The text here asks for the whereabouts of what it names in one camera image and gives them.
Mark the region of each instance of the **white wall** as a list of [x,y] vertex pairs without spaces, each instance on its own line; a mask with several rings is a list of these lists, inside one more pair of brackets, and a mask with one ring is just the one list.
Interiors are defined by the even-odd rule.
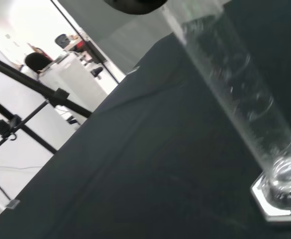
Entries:
[[[0,60],[9,64],[1,52]],[[44,100],[38,93],[0,73],[0,103],[12,113],[25,118]],[[27,126],[56,149],[59,149],[74,133],[73,128],[50,105],[37,114]],[[17,135],[16,141],[8,141],[0,147],[0,166],[41,167],[51,158],[52,154],[49,151],[23,131],[18,131]],[[14,198],[38,170],[39,168],[28,170],[0,168],[0,185]],[[7,203],[1,192],[0,203],[2,205]]]
[[15,0],[7,20],[20,38],[53,59],[62,52],[55,39],[61,34],[75,34],[49,0]]

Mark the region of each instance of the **person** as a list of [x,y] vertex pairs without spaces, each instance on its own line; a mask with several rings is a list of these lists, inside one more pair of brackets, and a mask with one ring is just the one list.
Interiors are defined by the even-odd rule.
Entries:
[[37,74],[39,74],[45,67],[47,67],[51,63],[52,60],[38,52],[33,52],[25,58],[26,66],[28,66]]

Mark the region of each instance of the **black tablecloth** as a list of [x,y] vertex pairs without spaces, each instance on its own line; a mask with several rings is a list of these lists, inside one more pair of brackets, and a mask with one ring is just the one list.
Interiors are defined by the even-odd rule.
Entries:
[[[291,3],[227,11],[291,122]],[[0,216],[0,239],[291,239],[250,194],[261,173],[174,36]]]

